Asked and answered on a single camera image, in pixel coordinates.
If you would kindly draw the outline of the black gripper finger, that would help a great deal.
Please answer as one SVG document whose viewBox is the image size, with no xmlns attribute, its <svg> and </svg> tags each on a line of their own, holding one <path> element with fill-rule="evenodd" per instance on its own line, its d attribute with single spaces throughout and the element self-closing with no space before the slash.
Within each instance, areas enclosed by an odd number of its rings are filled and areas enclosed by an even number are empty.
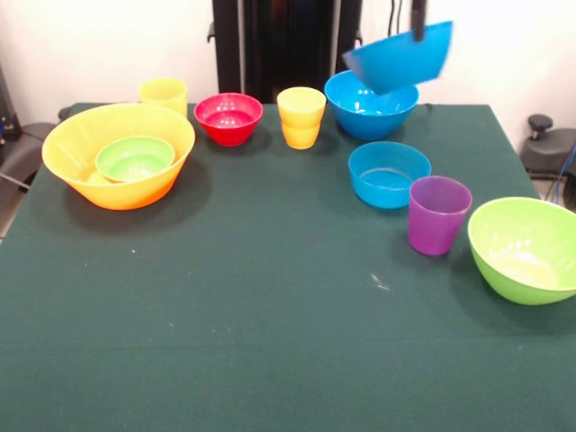
<svg viewBox="0 0 576 432">
<path fill-rule="evenodd" d="M 427 16 L 427 0 L 411 1 L 411 30 L 414 41 L 424 39 Z"/>
</svg>

